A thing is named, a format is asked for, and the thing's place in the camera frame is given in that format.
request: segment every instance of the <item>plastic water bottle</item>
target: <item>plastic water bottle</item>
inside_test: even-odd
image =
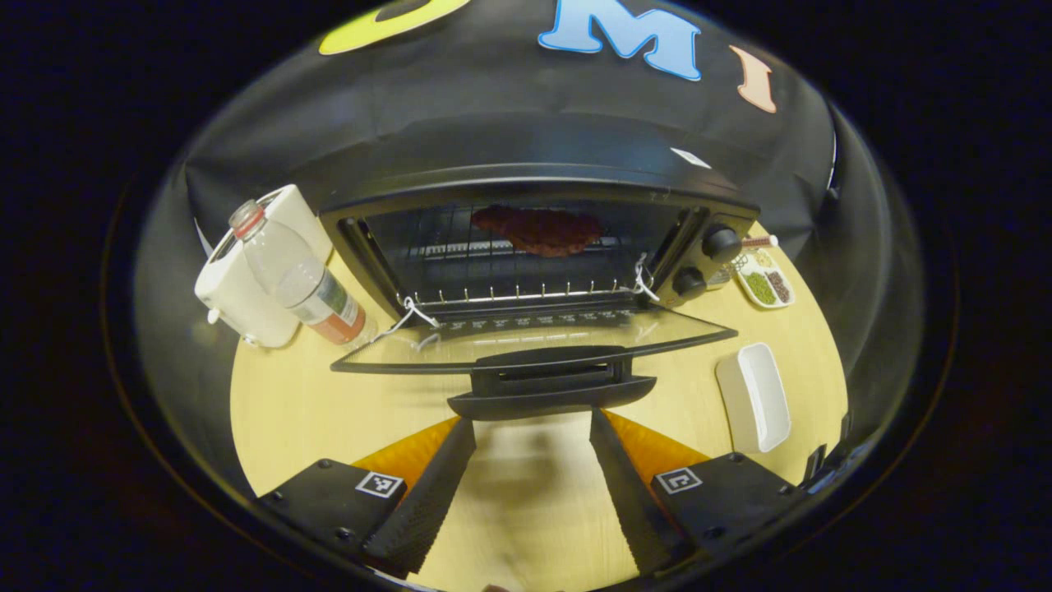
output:
[[[238,207],[229,222],[244,243],[256,281],[303,325],[352,350],[376,336],[376,320],[366,319],[365,310],[296,230],[268,220],[252,199]]]

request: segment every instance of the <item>black knob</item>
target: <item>black knob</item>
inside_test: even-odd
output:
[[[733,228],[713,225],[702,240],[702,252],[717,263],[729,263],[742,251],[742,239]]]
[[[697,267],[680,267],[672,278],[672,289],[683,299],[693,299],[708,286]]]

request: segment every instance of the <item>orange padding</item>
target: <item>orange padding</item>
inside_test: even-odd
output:
[[[635,422],[603,410],[632,467],[647,486],[654,475],[705,463],[708,456]]]
[[[402,477],[406,487],[411,490],[458,422],[460,422],[459,416],[436,424],[351,463],[350,466]]]

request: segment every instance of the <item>bottle label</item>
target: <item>bottle label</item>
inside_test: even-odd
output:
[[[358,303],[328,269],[325,269],[318,289],[289,310],[303,325],[337,345],[358,338],[365,326],[365,311],[359,309]]]

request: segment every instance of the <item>white rectangular dish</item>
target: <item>white rectangular dish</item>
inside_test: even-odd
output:
[[[789,437],[792,422],[774,354],[753,344],[716,365],[734,450],[770,452]]]

